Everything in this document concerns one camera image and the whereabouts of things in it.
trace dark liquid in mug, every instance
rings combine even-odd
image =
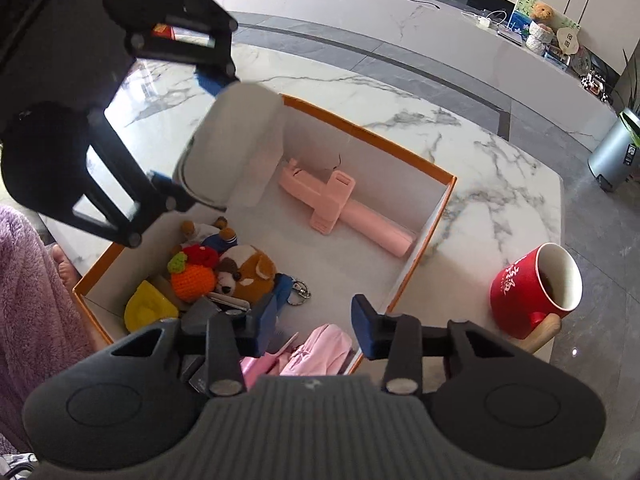
[[[551,298],[551,301],[553,301],[555,304],[558,304],[558,302],[556,302],[556,298],[554,298],[554,290],[551,287],[551,281],[544,272],[540,272],[540,282],[542,282],[542,287]]]

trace pink clamp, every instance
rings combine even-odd
[[[292,158],[280,175],[280,186],[293,197],[313,208],[311,227],[323,235],[329,234],[338,218],[394,254],[403,256],[415,235],[388,218],[350,198],[355,179],[342,171],[334,171],[329,182],[298,168]]]

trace person's foot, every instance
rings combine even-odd
[[[74,287],[80,281],[80,274],[58,244],[51,248],[51,257],[58,266],[58,274],[63,285],[65,285],[69,295],[72,296]]]

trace wooden mug handle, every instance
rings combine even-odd
[[[562,320],[560,316],[558,314],[548,314],[526,338],[511,342],[525,352],[533,354],[558,335],[561,328]]]

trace trash can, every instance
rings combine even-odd
[[[589,169],[604,191],[615,191],[640,169],[640,119],[629,109],[589,157]]]

